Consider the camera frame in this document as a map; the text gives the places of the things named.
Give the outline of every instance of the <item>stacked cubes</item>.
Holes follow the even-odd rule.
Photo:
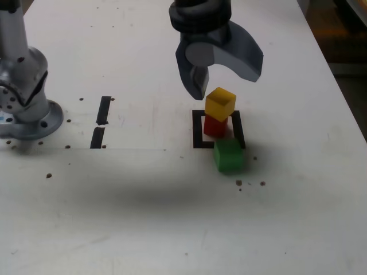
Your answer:
[[[220,172],[240,170],[243,153],[237,139],[226,139],[228,117],[235,111],[236,95],[222,88],[215,89],[206,97],[204,134],[217,138],[214,158]]]

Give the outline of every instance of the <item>white table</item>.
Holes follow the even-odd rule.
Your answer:
[[[237,94],[248,146],[232,176],[193,149],[204,101],[181,84],[170,2],[27,12],[46,94],[72,122],[27,155],[1,143],[0,274],[365,274],[367,146],[296,0],[232,1],[265,56],[257,83],[210,68],[208,92]],[[102,96],[107,149],[91,150]]]

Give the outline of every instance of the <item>yellow cube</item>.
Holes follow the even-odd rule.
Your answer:
[[[206,97],[205,114],[223,122],[235,111],[236,95],[217,88]]]

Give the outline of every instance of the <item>black tape marking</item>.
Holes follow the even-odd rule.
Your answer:
[[[102,127],[96,127],[93,132],[91,149],[101,149],[104,135],[104,129]]]
[[[99,111],[97,115],[96,123],[98,125],[108,124],[107,117],[110,110],[111,96],[103,96],[101,98],[101,104],[99,105]]]
[[[204,142],[202,140],[201,117],[205,116],[204,110],[193,110],[193,147],[194,149],[213,149],[214,142]],[[231,114],[233,124],[233,134],[239,141],[241,148],[246,149],[245,137],[243,135],[240,111]]]
[[[233,114],[231,114],[231,117],[233,125],[233,134],[235,138],[239,141],[241,148],[246,149],[246,142],[245,137],[243,135],[240,111],[234,111]]]

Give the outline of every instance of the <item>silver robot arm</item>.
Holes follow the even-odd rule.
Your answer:
[[[0,124],[0,138],[34,140],[63,122],[61,107],[45,96],[46,57],[28,47],[21,0],[0,0],[0,110],[13,115]]]

